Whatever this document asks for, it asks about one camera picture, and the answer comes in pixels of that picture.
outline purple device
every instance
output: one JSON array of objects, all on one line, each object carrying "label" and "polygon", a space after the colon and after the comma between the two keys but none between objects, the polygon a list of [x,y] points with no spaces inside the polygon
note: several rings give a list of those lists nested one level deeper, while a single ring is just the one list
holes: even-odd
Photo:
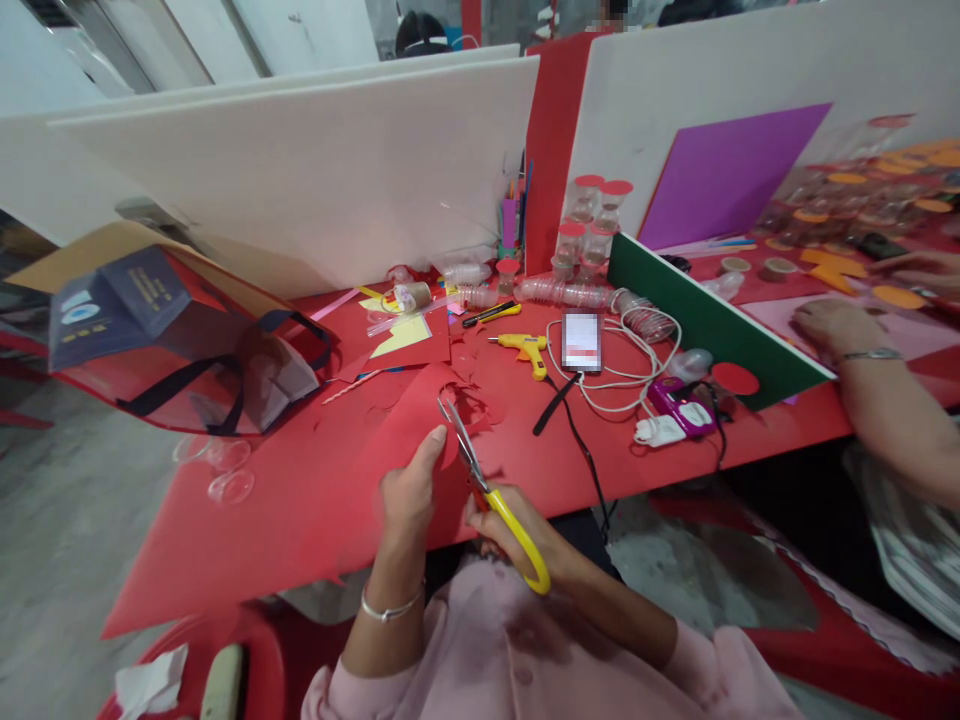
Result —
[{"label": "purple device", "polygon": [[709,435],[717,429],[716,419],[710,408],[696,399],[679,398],[674,393],[686,387],[680,378],[667,377],[650,386],[647,397],[661,415],[669,415],[687,434],[687,437]]}]

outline sleeve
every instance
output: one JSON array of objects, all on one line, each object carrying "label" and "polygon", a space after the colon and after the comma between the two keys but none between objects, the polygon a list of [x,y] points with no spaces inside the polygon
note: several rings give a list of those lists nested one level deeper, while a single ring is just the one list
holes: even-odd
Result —
[{"label": "sleeve", "polygon": [[802,720],[783,685],[740,628],[722,627],[713,642],[681,622],[664,675],[709,718]]},{"label": "sleeve", "polygon": [[303,698],[300,720],[386,720],[393,717],[417,671],[417,665],[385,678],[351,675],[342,662],[331,673],[314,675]]}]

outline yellow scissors handle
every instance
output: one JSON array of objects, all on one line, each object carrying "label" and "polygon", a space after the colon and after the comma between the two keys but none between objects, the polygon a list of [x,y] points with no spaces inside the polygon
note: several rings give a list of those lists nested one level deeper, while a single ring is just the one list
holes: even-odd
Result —
[{"label": "yellow scissors handle", "polygon": [[533,569],[537,572],[537,578],[534,579],[524,576],[523,579],[527,581],[527,585],[533,588],[535,593],[546,595],[550,592],[550,573],[547,572],[547,564],[543,561],[543,556],[530,538],[530,535],[523,525],[520,524],[520,521],[517,520],[517,516],[513,514],[513,511],[507,505],[499,490],[486,493],[484,498],[490,505],[490,508],[496,510],[497,514],[503,518],[507,527],[510,528],[510,532],[517,538],[520,547],[523,548],[527,557],[530,558],[530,562],[533,563]]}]

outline white tissue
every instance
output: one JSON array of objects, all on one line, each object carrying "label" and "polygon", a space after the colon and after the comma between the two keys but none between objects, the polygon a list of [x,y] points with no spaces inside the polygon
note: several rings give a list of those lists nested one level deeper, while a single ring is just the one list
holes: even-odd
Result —
[{"label": "white tissue", "polygon": [[145,713],[173,710],[177,706],[186,662],[187,646],[181,645],[152,663],[118,671],[115,683],[117,703],[123,711],[121,720],[136,720]]}]

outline white cable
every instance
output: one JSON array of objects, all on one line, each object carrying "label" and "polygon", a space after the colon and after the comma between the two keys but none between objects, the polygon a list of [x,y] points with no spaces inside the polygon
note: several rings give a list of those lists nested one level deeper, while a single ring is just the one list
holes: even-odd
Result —
[{"label": "white cable", "polygon": [[[619,295],[620,292],[621,291],[618,290],[616,293],[614,293],[613,298],[611,300],[611,305],[613,303],[613,300],[616,299],[616,297]],[[603,369],[606,370],[607,372],[611,372],[614,375],[619,375],[620,377],[629,378],[629,380],[626,380],[623,382],[606,383],[603,385],[587,385],[586,382],[584,381],[585,376],[581,375],[580,380],[577,382],[577,385],[580,388],[580,392],[583,393],[584,400],[587,401],[590,407],[592,407],[594,410],[597,410],[598,412],[607,412],[607,413],[627,412],[629,410],[633,410],[637,406],[640,406],[646,411],[647,415],[649,415],[650,418],[654,419],[655,421],[656,413],[654,413],[653,410],[650,408],[650,406],[647,404],[647,392],[649,391],[650,385],[653,383],[653,381],[656,380],[657,377],[667,368],[667,365],[669,365],[670,361],[673,359],[673,356],[677,354],[677,350],[680,349],[680,339],[682,336],[682,331],[680,328],[680,323],[678,323],[675,318],[663,312],[663,310],[660,310],[659,308],[655,308],[655,307],[634,308],[633,310],[628,311],[627,314],[629,314],[630,312],[640,312],[640,311],[643,311],[644,313],[648,313],[648,314],[660,315],[664,318],[667,318],[671,322],[673,322],[673,324],[676,326],[677,328],[676,342],[673,346],[673,349],[670,351],[670,354],[667,356],[666,360],[661,361],[657,357],[656,351],[643,338],[641,338],[639,335],[637,335],[635,332],[633,332],[633,330],[631,330],[627,326],[627,324],[624,322],[623,315],[620,316],[619,322],[612,318],[605,317],[603,318],[603,322],[604,322],[603,329],[608,332],[624,333],[627,336],[628,340],[630,340],[633,344],[635,344],[640,350],[642,350],[646,354],[647,359],[650,360],[650,372],[646,375],[635,375],[632,373],[627,373],[620,370],[614,370],[613,368],[604,366]],[[553,363],[553,366],[557,369],[557,372],[560,374],[560,377],[562,377],[564,380],[569,380],[570,377],[563,373],[563,370],[561,370],[560,365],[557,363],[557,359],[553,356],[553,343],[550,341],[550,328],[553,325],[559,324],[560,322],[562,321],[554,320],[553,322],[547,325],[547,353],[550,355],[550,361]],[[590,398],[590,395],[587,392],[588,390],[594,391],[594,390],[607,390],[610,388],[630,388],[630,387],[640,388],[640,395],[636,401],[622,408],[606,408],[601,405],[598,405],[596,402],[594,402]]]},{"label": "white cable", "polygon": [[477,42],[477,39],[476,39],[473,35],[461,35],[461,36],[458,37],[456,40],[454,40],[452,43],[450,43],[450,47],[453,47],[453,46],[456,45],[458,42],[463,42],[463,39],[464,39],[464,38],[470,38],[471,40],[473,40],[473,47],[474,47],[474,48],[479,48],[479,47],[480,47],[480,43]]}]

